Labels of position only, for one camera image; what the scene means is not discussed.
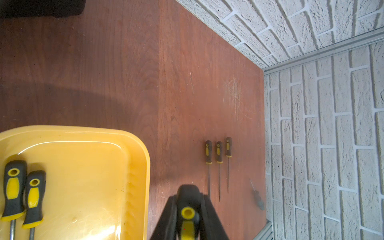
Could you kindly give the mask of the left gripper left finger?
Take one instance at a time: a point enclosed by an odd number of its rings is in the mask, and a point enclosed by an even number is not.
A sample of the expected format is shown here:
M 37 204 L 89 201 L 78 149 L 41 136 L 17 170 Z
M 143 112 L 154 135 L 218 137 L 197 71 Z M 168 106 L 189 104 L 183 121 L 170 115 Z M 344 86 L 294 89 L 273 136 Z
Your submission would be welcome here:
M 177 197 L 168 198 L 160 219 L 152 233 L 150 240 L 176 240 L 177 239 Z

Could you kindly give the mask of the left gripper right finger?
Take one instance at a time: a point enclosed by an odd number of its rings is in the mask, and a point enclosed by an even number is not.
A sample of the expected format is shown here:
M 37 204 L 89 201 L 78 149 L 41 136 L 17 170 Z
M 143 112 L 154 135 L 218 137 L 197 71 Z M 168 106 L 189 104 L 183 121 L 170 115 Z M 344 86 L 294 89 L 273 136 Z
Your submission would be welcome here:
M 229 240 L 228 235 L 208 195 L 201 194 L 200 239 Z

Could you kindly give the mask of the black yellow file tool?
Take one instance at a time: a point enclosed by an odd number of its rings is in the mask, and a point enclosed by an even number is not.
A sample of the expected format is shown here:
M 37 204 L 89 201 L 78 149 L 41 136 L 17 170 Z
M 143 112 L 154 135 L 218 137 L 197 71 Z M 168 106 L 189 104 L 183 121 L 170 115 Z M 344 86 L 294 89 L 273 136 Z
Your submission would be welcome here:
M 212 141 L 207 140 L 206 146 L 206 165 L 208 166 L 208 197 L 211 197 L 211 164 L 212 164 Z
M 1 220 L 10 222 L 10 240 L 15 239 L 16 220 L 25 214 L 23 196 L 27 179 L 27 163 L 14 160 L 4 170 L 5 208 Z
M 195 185 L 182 185 L 177 193 L 177 234 L 179 240 L 197 240 L 200 233 L 202 194 Z
M 217 142 L 217 163 L 219 164 L 219 202 L 221 201 L 221 164 L 223 163 L 223 142 Z
M 35 239 L 35 228 L 43 222 L 43 199 L 46 191 L 46 172 L 30 172 L 25 189 L 26 217 L 23 229 L 30 230 L 29 240 Z

